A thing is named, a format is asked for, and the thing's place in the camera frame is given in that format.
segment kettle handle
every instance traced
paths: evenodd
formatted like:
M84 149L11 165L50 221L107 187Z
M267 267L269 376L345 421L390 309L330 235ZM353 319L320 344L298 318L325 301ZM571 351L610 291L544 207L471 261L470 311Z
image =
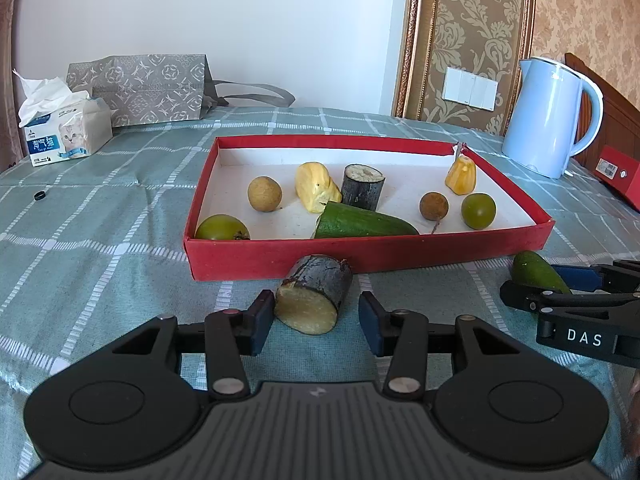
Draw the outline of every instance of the kettle handle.
M583 150L586 150L589 145L596 138L600 125L602 124L602 115L604 112L604 103L602 101L602 92L591 79L584 74L574 72L580 76L580 79L584 82L583 89L587 92L589 99L591 100L591 123L589 129L587 129L584 137L576 142L569 151L569 156L574 156Z

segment gray gift bag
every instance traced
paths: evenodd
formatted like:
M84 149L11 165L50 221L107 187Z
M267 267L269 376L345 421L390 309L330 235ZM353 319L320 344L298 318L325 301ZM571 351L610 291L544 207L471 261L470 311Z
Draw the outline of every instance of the gray gift bag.
M213 80L204 54L149 54L109 56L86 63L72 63L66 84L72 91L87 90L101 97L114 111L113 126L201 119L215 106L227 106ZM295 101L292 94L272 85L243 84L278 95L234 94L228 98L251 99L277 107Z

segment light blue kettle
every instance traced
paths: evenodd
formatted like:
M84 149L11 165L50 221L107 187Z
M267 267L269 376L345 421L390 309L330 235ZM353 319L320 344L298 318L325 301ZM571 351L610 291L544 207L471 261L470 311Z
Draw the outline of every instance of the light blue kettle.
M560 178L569 157L585 150L602 122L602 92L583 74L545 57L520 62L522 89L502 152L531 171ZM582 91L591 99L591 124L575 142Z

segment orange wallpaper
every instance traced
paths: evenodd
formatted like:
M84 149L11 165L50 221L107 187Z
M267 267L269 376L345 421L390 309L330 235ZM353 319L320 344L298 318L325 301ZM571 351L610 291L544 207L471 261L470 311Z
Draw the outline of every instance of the orange wallpaper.
M573 52L640 109L640 0L536 0L532 55Z

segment white wall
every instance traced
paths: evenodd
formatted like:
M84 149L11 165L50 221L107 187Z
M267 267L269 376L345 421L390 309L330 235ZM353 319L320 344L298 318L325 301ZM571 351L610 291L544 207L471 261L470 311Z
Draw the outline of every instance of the white wall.
M44 78L113 54L206 53L214 78L280 86L296 106L388 114L403 7L404 0L17 0L14 65L24 77Z

